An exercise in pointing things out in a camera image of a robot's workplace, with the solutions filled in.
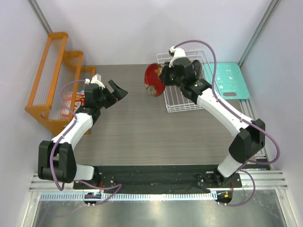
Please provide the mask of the red floral plate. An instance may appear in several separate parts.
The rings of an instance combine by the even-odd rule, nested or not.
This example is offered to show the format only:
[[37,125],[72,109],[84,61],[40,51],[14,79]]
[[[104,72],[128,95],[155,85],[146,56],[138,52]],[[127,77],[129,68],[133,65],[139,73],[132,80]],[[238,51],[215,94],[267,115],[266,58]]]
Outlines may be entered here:
[[160,79],[160,75],[162,74],[162,68],[163,67],[161,65],[153,63],[150,64],[145,71],[145,89],[153,97],[160,96],[165,90],[165,85]]

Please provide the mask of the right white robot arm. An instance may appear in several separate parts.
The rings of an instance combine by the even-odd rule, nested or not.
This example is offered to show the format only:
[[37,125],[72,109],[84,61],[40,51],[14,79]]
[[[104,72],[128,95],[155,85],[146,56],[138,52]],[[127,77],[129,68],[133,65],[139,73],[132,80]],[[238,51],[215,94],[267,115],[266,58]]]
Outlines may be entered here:
[[265,145],[265,123],[241,114],[219,97],[202,76],[200,61],[186,57],[165,62],[159,79],[166,86],[177,86],[182,95],[212,114],[234,137],[229,154],[214,170],[214,182],[226,186],[233,174]]

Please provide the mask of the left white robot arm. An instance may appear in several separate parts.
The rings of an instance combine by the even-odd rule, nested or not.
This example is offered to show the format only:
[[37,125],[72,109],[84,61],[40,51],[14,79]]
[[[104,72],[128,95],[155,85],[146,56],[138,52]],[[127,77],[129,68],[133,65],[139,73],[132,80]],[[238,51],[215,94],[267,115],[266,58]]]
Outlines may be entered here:
[[85,83],[84,102],[77,111],[72,112],[71,122],[51,140],[42,141],[38,148],[38,177],[54,181],[59,189],[64,183],[80,180],[84,180],[91,189],[100,185],[101,177],[95,173],[93,166],[76,163],[74,149],[96,123],[100,110],[113,106],[128,94],[112,80],[108,83],[113,91],[109,91],[97,75],[78,82]]

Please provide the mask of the orange wooden shelf rack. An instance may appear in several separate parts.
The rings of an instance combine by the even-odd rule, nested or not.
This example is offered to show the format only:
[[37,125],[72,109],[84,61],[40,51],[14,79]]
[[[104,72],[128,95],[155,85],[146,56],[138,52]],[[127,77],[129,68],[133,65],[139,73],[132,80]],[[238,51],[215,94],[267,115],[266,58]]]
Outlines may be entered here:
[[70,85],[75,80],[91,78],[96,73],[95,66],[82,64],[83,52],[66,49],[68,34],[54,32],[48,34],[47,42],[40,60],[31,93],[25,106],[34,119],[54,136],[58,135],[72,120],[60,117],[60,108],[65,106],[62,97],[65,92],[72,92],[74,101],[78,91],[84,89],[81,83]]

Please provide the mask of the dark brown plate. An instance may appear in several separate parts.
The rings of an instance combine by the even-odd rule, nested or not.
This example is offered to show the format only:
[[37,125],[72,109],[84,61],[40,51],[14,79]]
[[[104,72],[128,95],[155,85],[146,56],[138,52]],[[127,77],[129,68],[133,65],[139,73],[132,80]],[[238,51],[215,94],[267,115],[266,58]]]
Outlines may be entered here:
[[203,78],[204,74],[201,62],[199,60],[194,60],[192,61],[192,66],[196,79]]

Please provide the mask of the red snack package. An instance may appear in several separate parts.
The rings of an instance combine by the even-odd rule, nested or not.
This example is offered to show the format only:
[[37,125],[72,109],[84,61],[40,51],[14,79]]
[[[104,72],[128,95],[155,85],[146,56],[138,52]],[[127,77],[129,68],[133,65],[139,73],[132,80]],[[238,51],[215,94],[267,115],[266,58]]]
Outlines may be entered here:
[[[79,108],[79,106],[82,104],[82,99],[84,98],[84,96],[85,96],[84,95],[84,90],[78,91],[77,94],[76,94],[75,100],[72,101],[71,100],[71,98],[72,98],[72,92],[69,91],[69,92],[65,92],[63,94],[62,99],[63,99],[64,103],[69,108],[73,104],[72,110],[75,112],[75,111],[77,111],[77,109]],[[62,106],[60,108],[60,117],[62,117],[62,118],[68,118],[69,114],[70,114],[70,111],[65,106]]]

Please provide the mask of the teal cutting board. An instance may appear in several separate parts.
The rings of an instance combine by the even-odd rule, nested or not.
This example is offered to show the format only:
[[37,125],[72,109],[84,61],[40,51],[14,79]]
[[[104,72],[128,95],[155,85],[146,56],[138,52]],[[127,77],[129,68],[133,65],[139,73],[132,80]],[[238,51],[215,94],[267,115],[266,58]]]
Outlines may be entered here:
[[240,67],[236,63],[217,63],[214,87],[226,100],[246,100],[250,97]]

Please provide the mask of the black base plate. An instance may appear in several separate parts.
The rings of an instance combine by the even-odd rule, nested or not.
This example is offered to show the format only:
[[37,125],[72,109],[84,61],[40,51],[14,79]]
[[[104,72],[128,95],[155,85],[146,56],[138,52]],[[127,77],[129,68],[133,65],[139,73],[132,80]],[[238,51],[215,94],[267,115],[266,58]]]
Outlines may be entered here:
[[219,183],[215,165],[96,166],[93,186],[121,184],[124,194],[193,194],[210,189],[241,188],[240,175]]

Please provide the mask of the aluminium frame rail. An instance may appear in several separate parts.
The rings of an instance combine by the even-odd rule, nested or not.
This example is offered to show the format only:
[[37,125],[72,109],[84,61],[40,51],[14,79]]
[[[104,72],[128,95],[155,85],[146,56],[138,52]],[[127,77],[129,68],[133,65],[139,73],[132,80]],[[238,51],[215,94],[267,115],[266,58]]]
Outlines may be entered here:
[[[254,118],[255,114],[249,100],[240,100],[239,105],[241,111]],[[257,170],[256,166],[252,166],[247,171],[253,178],[257,190],[287,190],[288,186],[281,170]],[[242,188],[246,190],[252,189],[252,182],[248,174],[240,172],[240,176],[236,179],[242,182]],[[30,192],[56,192],[57,188],[51,181],[40,180],[37,174],[34,174],[29,187]]]

